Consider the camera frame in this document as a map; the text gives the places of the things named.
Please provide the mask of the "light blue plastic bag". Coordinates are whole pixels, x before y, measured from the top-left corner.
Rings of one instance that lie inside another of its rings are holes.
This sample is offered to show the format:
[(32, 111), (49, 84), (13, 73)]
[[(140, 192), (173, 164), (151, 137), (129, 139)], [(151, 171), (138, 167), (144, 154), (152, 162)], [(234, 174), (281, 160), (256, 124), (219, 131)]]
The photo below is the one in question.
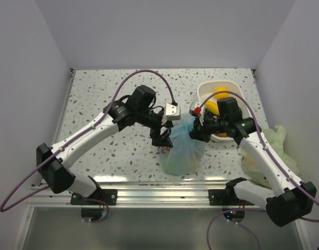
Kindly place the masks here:
[(193, 129), (193, 122), (193, 116), (182, 114), (181, 119), (174, 122), (169, 136), (173, 147), (158, 148), (160, 165), (166, 174), (184, 176), (197, 171), (206, 143), (191, 139), (189, 133)]

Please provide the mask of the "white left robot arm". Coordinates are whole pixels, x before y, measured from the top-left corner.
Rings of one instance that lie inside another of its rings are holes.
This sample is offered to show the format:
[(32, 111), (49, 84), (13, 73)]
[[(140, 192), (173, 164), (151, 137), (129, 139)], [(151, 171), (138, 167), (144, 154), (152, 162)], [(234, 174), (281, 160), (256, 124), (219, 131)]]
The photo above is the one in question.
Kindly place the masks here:
[(155, 100), (156, 93), (151, 88), (138, 86), (131, 95), (113, 101), (93, 121), (64, 141), (52, 146), (39, 145), (36, 149), (38, 172), (52, 192), (71, 191), (91, 205), (98, 203), (99, 184), (91, 176), (78, 176), (69, 169), (98, 143), (135, 123), (150, 128), (153, 146), (172, 147), (169, 138), (172, 121), (180, 118), (180, 108), (173, 102), (155, 113), (151, 106)]

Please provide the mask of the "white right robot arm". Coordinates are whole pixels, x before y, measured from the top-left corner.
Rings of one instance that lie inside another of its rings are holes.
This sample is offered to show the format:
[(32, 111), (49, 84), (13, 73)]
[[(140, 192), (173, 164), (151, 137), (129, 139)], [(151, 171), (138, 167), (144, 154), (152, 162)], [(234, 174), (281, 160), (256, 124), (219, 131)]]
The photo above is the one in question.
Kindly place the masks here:
[(226, 133), (256, 161), (270, 188), (245, 178), (226, 183), (225, 199), (230, 204), (252, 203), (267, 212), (271, 221), (283, 227), (308, 215), (313, 207), (316, 187), (303, 182), (276, 154), (253, 118), (243, 118), (237, 100), (227, 97), (217, 102), (219, 115), (212, 114), (199, 103), (192, 103), (189, 113), (195, 117), (192, 139), (208, 142), (211, 135)]

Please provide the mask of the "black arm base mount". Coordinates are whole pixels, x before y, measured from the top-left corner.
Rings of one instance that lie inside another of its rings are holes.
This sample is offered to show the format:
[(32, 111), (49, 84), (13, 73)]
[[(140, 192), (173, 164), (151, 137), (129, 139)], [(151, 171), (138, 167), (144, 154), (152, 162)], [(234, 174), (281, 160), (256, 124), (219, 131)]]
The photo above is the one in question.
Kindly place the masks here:
[(247, 181), (246, 178), (239, 177), (233, 179), (225, 184), (222, 189), (208, 190), (208, 200), (211, 206), (229, 206), (229, 205), (253, 205), (248, 201), (239, 199), (235, 192), (234, 186), (242, 181)]

